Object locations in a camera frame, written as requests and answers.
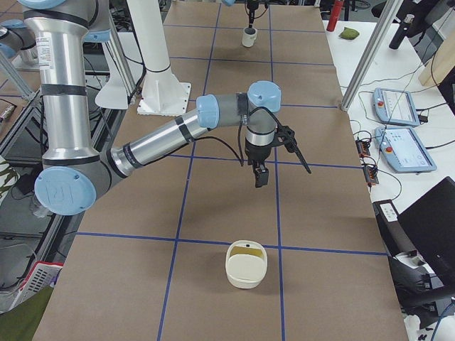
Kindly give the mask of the white ribbed cup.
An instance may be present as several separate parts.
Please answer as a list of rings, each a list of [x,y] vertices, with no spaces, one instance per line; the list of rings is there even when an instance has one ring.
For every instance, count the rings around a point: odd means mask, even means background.
[[[242,45],[246,48],[251,48],[257,38],[257,29],[254,27],[246,27],[243,29]]]

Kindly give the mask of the red fire extinguisher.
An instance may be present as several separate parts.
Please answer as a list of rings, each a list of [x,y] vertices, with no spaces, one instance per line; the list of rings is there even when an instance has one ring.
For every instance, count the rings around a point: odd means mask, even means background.
[[[343,9],[344,0],[335,0],[331,9],[331,15],[328,21],[326,30],[328,32],[333,32],[335,30],[336,24],[338,22],[339,16]]]

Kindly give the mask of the white oval bowl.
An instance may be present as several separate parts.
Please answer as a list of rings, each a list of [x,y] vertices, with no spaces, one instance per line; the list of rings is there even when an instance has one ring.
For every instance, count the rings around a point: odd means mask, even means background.
[[[231,285],[241,289],[256,288],[267,273],[268,258],[258,242],[237,240],[225,256],[225,273]]]

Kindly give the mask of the green bean bag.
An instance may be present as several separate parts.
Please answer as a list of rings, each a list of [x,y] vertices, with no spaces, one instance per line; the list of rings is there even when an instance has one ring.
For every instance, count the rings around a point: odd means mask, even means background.
[[[338,35],[343,40],[354,40],[360,35],[360,32],[354,28],[345,27],[343,31]]]

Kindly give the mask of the orange black usb hub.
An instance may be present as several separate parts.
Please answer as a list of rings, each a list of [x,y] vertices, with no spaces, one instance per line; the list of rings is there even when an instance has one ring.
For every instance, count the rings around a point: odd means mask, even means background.
[[[356,139],[355,145],[360,158],[370,156],[370,139]]]
[[[370,164],[364,164],[363,165],[363,173],[365,177],[365,182],[368,187],[372,187],[374,185],[377,185],[379,183],[378,180],[378,170],[376,166],[370,165]]]

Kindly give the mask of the black label box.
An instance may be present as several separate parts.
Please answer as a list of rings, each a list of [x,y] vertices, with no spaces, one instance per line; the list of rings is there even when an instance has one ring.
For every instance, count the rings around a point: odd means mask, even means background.
[[[373,203],[378,228],[388,253],[395,256],[407,250],[407,235],[398,221],[398,211],[391,200]]]

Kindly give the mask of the blue teach pendant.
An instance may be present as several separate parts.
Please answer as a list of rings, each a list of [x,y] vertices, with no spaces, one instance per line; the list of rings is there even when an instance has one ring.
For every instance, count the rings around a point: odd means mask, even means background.
[[[408,91],[378,87],[373,92],[373,106],[377,118],[383,124],[420,125],[412,94]]]
[[[437,169],[417,132],[410,126],[376,128],[376,144],[396,173],[428,173]]]

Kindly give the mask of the black thermos bottle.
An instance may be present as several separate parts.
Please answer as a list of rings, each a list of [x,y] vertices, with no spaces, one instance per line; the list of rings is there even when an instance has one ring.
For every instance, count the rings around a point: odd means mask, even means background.
[[[412,30],[414,19],[415,15],[409,13],[405,16],[404,19],[400,21],[399,27],[389,43],[388,47],[390,49],[397,50],[401,46],[405,38],[409,38],[412,36],[412,34],[409,33],[409,31]]]

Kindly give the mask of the black monitor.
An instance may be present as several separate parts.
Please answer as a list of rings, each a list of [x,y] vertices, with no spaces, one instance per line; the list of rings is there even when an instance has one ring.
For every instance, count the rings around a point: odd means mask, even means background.
[[[454,180],[447,176],[398,215],[410,241],[445,285],[454,284]]]

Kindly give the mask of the wooden board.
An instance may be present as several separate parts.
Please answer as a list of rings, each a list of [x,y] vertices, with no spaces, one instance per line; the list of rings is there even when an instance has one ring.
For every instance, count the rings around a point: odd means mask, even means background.
[[[419,75],[425,87],[440,84],[454,68],[454,9],[437,23],[444,41]]]

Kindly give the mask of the aluminium frame post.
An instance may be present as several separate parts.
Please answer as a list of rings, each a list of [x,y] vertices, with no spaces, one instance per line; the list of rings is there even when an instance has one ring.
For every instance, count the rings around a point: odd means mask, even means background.
[[[378,22],[370,36],[370,39],[363,51],[363,54],[359,60],[359,63],[353,73],[353,76],[348,84],[348,88],[341,101],[340,108],[342,111],[347,112],[353,103],[355,95],[360,89],[365,76],[373,63],[374,57],[376,56],[379,47],[381,46],[389,26],[394,21],[403,0],[389,0],[382,10]]]

